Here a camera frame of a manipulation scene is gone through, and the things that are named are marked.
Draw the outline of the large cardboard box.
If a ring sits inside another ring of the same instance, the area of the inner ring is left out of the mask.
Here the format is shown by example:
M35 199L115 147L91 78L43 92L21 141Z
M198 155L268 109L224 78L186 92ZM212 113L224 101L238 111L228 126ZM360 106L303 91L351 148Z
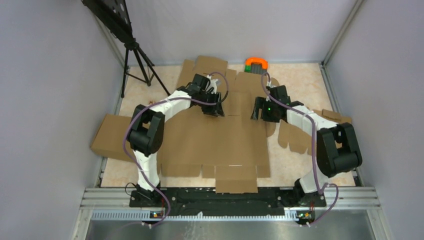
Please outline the large cardboard box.
M214 179L217 193L257 193L257 180L271 175L266 124L251 119L256 97L265 93L260 75L227 73L224 116L193 106L167 120L157 171L163 177Z

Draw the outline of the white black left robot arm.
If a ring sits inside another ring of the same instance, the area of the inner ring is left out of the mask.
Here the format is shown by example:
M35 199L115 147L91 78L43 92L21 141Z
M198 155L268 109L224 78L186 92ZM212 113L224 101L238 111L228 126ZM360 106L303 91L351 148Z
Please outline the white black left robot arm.
M147 206L156 206L161 198L157 152L163 143L166 121L193 106L199 106L205 115L224 117L222 102L227 95L218 91L220 83L211 73L206 76L196 73L191 82L178 87L165 99L135 108L123 142L129 142L134 153L132 160L139 174L136 188Z

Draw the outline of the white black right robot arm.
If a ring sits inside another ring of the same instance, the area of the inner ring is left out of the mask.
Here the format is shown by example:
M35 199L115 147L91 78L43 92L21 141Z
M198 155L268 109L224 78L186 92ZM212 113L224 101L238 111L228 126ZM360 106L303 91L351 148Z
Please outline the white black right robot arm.
M267 96L256 97L251 119L274 123L283 120L311 137L312 169L297 179L293 187L294 202L307 206L323 193L330 178L362 165L354 126L328 120L303 103L292 101L284 85L268 83L264 90Z

